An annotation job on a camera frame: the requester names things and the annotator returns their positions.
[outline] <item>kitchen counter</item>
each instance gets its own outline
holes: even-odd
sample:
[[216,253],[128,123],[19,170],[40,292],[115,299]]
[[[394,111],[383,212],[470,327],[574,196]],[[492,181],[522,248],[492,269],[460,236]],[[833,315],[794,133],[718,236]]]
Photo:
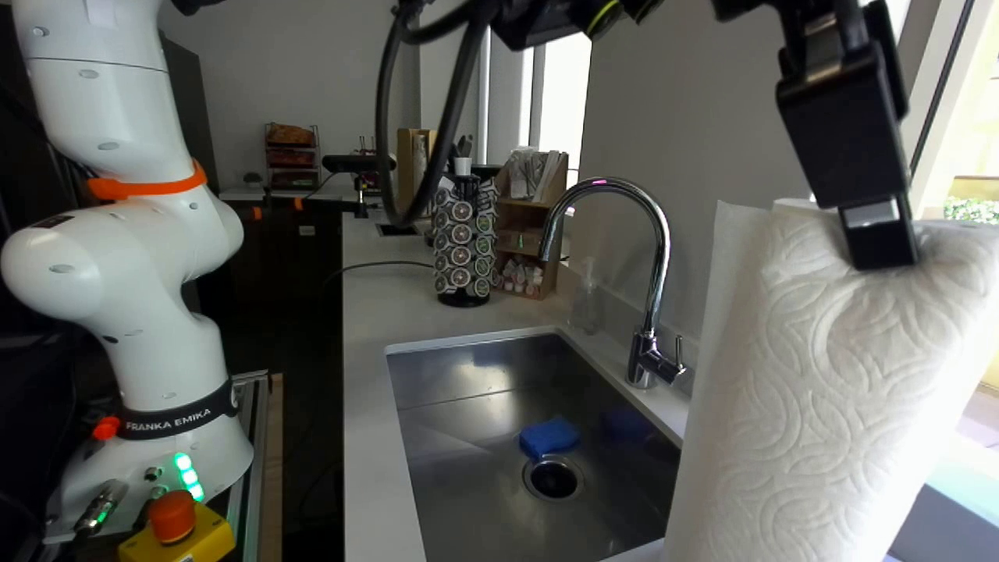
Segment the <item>kitchen counter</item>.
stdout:
[[[423,238],[382,238],[382,220],[342,216],[342,266],[430,264]],[[687,404],[666,386],[622,386],[627,346],[608,336],[581,336],[564,321],[564,298],[523,299],[492,293],[474,310],[438,302],[430,269],[374,266],[342,274],[342,536],[349,562],[419,562],[423,545],[394,405],[388,351],[399,345],[469,337],[481,332],[560,327],[614,387],[677,444]]]

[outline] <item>sink drain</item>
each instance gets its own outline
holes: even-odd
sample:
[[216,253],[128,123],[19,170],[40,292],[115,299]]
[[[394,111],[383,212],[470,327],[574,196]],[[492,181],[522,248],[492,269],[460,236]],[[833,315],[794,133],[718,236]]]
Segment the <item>sink drain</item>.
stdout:
[[581,490],[581,477],[563,464],[528,467],[523,484],[546,501],[568,501]]

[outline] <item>stainless steel sink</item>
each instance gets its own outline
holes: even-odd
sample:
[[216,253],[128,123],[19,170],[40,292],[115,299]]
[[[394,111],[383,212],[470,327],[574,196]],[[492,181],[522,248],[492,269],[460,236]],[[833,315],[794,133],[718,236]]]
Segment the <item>stainless steel sink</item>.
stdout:
[[[596,562],[666,535],[680,450],[563,336],[390,354],[430,562]],[[581,444],[533,464],[551,416]]]

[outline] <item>paper towel roll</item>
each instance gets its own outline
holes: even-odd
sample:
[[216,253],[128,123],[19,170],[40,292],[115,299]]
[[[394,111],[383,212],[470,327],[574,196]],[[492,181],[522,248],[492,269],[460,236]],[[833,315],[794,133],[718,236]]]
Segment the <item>paper towel roll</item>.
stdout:
[[999,233],[854,273],[833,216],[722,206],[670,562],[880,562],[999,336]]

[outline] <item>chrome faucet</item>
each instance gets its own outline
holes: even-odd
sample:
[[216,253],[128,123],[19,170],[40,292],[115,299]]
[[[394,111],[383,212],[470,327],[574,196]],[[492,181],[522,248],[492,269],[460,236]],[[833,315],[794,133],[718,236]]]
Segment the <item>chrome faucet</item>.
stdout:
[[666,354],[660,351],[660,327],[656,327],[660,310],[662,310],[662,293],[666,293],[670,236],[669,236],[669,221],[666,221],[662,206],[644,188],[622,181],[622,178],[588,178],[588,181],[574,184],[571,191],[564,191],[564,196],[548,210],[548,216],[542,221],[539,261],[542,264],[551,261],[556,238],[563,236],[564,210],[583,196],[592,196],[592,193],[617,193],[624,200],[634,200],[651,220],[656,253],[651,253],[651,277],[650,277],[650,293],[645,293],[645,315],[631,341],[624,382],[636,386],[636,387],[651,387],[651,382],[656,382],[651,376],[660,376],[669,386],[674,386],[677,378],[687,376],[684,341],[677,337],[674,359],[666,359]]

